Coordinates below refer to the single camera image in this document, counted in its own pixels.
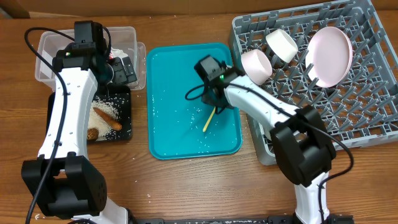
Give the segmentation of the yellow plastic spoon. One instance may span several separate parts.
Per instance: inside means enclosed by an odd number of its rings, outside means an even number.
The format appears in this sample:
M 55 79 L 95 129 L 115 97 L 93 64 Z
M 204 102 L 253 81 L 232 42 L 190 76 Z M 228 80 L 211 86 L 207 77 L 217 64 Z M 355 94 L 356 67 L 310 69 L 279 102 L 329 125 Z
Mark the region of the yellow plastic spoon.
M 211 120 L 212 120 L 212 118 L 213 118 L 213 116 L 214 116 L 214 114 L 215 114 L 216 109 L 217 109 L 217 107 L 214 107 L 214 108 L 213 108 L 213 111 L 212 111 L 211 114 L 209 115 L 209 117 L 208 117 L 208 119 L 207 119 L 207 121 L 206 121 L 206 123 L 205 123 L 205 125 L 204 125 L 204 127 L 203 127 L 203 129 L 202 129 L 202 131 L 203 131 L 204 133 L 205 133 L 206 130 L 208 129 L 208 127 L 209 127 L 209 125 L 210 125 L 210 122 L 211 122 Z

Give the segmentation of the pink bowl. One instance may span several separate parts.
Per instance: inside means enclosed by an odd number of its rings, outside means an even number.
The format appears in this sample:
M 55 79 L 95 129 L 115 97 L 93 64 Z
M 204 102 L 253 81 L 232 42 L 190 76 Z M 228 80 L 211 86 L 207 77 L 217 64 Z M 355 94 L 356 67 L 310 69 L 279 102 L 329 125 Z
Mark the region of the pink bowl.
M 257 85 L 264 84 L 272 75 L 271 63 L 261 50 L 243 53 L 241 63 L 247 76 Z

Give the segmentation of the orange carrot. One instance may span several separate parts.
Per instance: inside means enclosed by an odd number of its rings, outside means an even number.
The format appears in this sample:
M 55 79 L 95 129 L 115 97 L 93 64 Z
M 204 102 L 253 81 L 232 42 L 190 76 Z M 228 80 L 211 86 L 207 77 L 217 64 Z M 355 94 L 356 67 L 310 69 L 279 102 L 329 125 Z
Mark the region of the orange carrot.
M 104 111 L 99 108 L 93 108 L 96 114 L 98 114 L 113 130 L 120 131 L 122 130 L 122 125 L 118 123 L 115 119 L 113 119 L 110 115 L 106 114 Z

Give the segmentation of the pile of white rice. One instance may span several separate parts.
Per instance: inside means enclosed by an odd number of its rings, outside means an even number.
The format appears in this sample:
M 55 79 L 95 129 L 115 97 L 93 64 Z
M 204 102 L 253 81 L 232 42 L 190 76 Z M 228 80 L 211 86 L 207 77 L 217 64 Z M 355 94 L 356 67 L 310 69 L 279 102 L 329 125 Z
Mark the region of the pile of white rice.
M 123 124 L 125 120 L 129 121 L 126 97 L 126 94 L 94 96 L 86 135 L 88 141 L 117 141 L 125 138 Z

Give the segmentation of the brown food chunk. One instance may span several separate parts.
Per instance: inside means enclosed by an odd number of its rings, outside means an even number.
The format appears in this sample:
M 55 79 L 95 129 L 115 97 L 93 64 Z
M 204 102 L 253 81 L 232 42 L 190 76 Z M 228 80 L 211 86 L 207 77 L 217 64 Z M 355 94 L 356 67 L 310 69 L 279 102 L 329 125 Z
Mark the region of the brown food chunk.
M 88 141 L 95 141 L 99 137 L 99 131 L 96 128 L 90 128 L 87 131 L 87 140 Z

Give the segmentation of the small white plate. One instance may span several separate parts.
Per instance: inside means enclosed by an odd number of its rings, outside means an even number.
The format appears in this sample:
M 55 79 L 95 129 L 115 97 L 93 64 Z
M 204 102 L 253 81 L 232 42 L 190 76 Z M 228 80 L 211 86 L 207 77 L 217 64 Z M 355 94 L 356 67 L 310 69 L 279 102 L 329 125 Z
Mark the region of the small white plate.
M 276 56 L 285 63 L 290 63 L 298 52 L 293 38 L 282 29 L 277 29 L 266 35 L 266 42 Z

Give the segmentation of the large white plate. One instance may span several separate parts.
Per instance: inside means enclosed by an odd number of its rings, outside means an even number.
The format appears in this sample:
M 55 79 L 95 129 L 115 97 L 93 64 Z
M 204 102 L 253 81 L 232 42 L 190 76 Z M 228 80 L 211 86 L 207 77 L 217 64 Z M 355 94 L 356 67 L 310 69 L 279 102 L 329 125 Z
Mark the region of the large white plate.
M 336 27 L 320 29 L 310 40 L 305 66 L 316 86 L 329 88 L 347 76 L 353 61 L 353 48 L 348 36 Z

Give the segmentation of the white napkin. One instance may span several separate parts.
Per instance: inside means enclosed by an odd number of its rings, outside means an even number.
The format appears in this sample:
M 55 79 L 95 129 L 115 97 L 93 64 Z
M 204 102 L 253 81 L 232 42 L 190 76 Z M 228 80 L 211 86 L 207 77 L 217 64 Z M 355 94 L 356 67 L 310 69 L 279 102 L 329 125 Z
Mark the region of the white napkin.
M 119 57 L 120 59 L 123 59 L 124 57 L 128 57 L 128 54 L 125 53 L 125 52 L 124 52 L 123 50 L 121 50 L 121 49 L 114 49 L 114 48 L 111 48 L 111 53 L 110 53 L 109 57 L 110 57 L 111 59 L 114 59 L 114 58 L 117 58 L 117 57 Z

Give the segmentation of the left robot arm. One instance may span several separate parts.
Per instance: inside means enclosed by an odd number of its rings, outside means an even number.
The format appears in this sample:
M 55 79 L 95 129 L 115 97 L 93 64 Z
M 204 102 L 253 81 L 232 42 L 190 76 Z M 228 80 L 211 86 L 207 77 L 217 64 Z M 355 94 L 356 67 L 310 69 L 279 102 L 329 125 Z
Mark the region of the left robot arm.
M 91 103 L 98 85 L 113 75 L 108 65 L 111 39 L 107 28 L 93 21 L 77 21 L 74 36 L 51 62 L 31 48 L 55 75 L 55 97 L 43 145 L 36 159 L 22 163 L 21 176 L 35 207 L 46 217 L 71 223 L 137 223 L 128 208 L 107 196 L 106 180 L 89 161 L 87 132 Z

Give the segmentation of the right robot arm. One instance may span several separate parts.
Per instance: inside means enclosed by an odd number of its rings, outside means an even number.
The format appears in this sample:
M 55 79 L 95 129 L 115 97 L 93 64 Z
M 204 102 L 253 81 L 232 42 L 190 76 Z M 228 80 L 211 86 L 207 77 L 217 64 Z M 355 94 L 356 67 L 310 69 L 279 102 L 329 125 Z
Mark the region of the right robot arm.
M 219 113 L 239 108 L 262 125 L 279 169 L 294 185 L 295 223 L 326 221 L 330 213 L 323 184 L 336 151 L 318 110 L 298 108 L 263 90 L 260 85 L 272 74 L 266 58 L 248 62 L 241 70 L 207 55 L 194 69 L 203 81 L 203 103 Z

